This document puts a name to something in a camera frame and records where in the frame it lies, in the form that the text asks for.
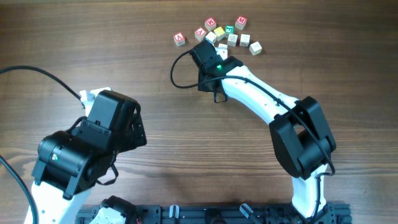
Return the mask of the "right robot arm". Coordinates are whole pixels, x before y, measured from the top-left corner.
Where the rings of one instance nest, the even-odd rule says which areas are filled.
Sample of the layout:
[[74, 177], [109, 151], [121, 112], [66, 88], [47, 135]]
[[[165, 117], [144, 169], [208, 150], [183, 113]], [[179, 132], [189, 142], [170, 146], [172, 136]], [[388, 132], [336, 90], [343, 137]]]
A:
[[198, 67], [198, 89], [223, 93], [246, 105], [268, 124], [275, 156], [292, 177], [292, 205], [315, 221], [326, 205], [323, 178], [335, 173], [331, 153], [336, 149], [318, 102], [285, 95], [258, 79], [240, 60], [223, 57], [204, 41], [188, 52]]

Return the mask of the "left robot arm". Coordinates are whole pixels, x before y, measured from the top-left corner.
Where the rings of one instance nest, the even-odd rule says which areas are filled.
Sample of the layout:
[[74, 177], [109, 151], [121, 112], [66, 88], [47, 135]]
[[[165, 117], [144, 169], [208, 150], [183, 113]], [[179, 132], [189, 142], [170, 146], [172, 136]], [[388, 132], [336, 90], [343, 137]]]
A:
[[81, 91], [85, 115], [43, 138], [32, 171], [34, 205], [26, 223], [71, 223], [118, 154], [145, 146], [141, 106], [109, 87]]

